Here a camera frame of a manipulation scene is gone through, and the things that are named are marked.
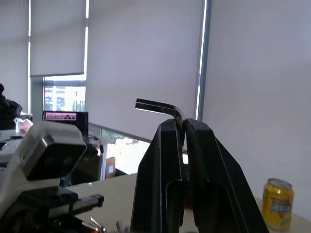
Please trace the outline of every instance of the person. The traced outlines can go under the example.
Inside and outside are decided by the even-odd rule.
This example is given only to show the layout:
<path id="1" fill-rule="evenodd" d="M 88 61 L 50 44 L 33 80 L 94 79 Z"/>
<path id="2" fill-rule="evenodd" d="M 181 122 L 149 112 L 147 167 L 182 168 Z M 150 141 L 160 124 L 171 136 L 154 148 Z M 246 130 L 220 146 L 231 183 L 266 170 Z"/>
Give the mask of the person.
<path id="1" fill-rule="evenodd" d="M 23 107 L 12 100 L 6 99 L 3 92 L 4 86 L 0 83 L 0 121 L 19 118 Z"/>

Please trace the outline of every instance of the black jacket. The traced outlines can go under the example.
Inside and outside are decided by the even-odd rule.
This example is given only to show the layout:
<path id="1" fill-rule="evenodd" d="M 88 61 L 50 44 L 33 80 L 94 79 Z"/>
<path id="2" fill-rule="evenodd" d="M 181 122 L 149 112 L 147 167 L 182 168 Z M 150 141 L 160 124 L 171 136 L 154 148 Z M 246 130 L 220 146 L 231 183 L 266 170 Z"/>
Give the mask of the black jacket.
<path id="1" fill-rule="evenodd" d="M 0 96 L 0 120 L 9 120 L 20 117 L 22 106 L 12 100 L 8 100 L 5 96 Z"/>

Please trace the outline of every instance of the soda can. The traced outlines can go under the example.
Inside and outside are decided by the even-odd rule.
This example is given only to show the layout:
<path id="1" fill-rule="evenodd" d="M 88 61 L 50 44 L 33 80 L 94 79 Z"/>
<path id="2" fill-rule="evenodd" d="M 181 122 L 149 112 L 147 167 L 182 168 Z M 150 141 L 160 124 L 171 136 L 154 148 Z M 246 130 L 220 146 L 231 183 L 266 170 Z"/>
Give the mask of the soda can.
<path id="1" fill-rule="evenodd" d="M 292 185 L 280 179 L 271 178 L 264 186 L 262 217 L 268 228 L 282 232 L 290 228 L 294 191 Z"/>

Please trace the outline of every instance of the computer monitor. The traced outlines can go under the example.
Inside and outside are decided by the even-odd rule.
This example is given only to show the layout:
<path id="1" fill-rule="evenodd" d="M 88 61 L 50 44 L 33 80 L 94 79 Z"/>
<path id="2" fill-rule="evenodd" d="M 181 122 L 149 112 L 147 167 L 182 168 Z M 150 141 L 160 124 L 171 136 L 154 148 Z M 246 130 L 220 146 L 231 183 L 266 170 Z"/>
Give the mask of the computer monitor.
<path id="1" fill-rule="evenodd" d="M 43 120 L 75 125 L 82 136 L 88 136 L 88 112 L 44 111 Z"/>

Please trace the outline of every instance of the white roller blind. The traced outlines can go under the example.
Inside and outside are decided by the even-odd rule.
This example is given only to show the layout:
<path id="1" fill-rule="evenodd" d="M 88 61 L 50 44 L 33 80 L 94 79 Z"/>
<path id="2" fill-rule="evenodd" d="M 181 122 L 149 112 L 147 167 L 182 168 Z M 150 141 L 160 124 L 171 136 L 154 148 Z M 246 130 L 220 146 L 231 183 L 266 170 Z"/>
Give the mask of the white roller blind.
<path id="1" fill-rule="evenodd" d="M 311 1 L 224 0 L 212 6 L 204 122 L 257 197 L 269 177 L 294 188 L 309 220 Z"/>
<path id="2" fill-rule="evenodd" d="M 31 76 L 84 72 L 85 2 L 31 1 Z"/>
<path id="3" fill-rule="evenodd" d="M 28 1 L 0 1 L 0 83 L 27 112 Z"/>
<path id="4" fill-rule="evenodd" d="M 169 117 L 136 110 L 136 98 L 194 117 L 202 1 L 91 0 L 89 10 L 89 121 L 152 139 Z"/>

